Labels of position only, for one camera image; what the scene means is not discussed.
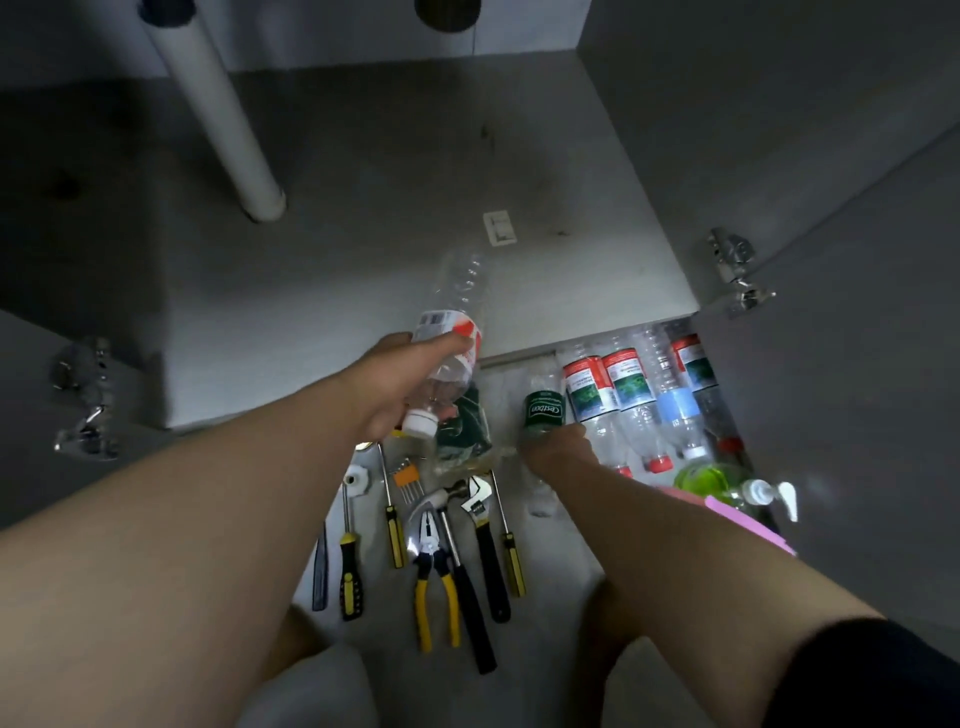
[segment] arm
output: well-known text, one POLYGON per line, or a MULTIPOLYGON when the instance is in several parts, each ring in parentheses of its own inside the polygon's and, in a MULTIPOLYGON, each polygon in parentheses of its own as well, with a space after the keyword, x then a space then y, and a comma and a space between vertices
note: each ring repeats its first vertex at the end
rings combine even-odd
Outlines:
POLYGON ((0 722, 235 719, 353 446, 469 344, 409 338, 0 534, 0 722))
POLYGON ((601 467, 581 425, 527 443, 643 633, 721 726, 758 726, 797 648, 880 614, 708 509, 601 467))

